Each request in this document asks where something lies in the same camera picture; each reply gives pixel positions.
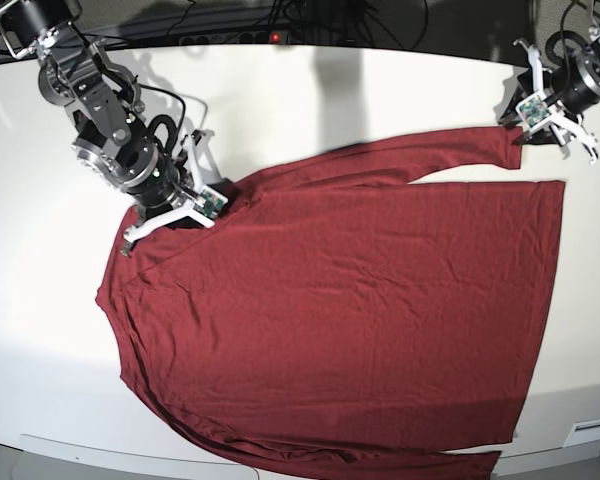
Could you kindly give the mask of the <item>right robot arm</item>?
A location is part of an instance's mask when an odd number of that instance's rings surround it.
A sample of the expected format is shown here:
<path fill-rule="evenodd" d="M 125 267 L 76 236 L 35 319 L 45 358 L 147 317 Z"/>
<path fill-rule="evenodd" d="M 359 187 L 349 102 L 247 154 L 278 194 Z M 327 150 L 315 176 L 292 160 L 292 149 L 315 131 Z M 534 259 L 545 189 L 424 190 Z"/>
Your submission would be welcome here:
<path fill-rule="evenodd" d="M 0 35 L 18 40 L 7 47 L 14 59 L 37 58 L 39 91 L 76 128 L 80 163 L 133 198 L 137 218 L 123 232 L 122 254 L 161 227 L 213 227 L 229 200 L 199 165 L 211 131 L 186 132 L 183 119 L 166 114 L 146 120 L 147 85 L 111 61 L 105 39 L 76 27 L 81 12 L 77 1 L 0 1 Z"/>

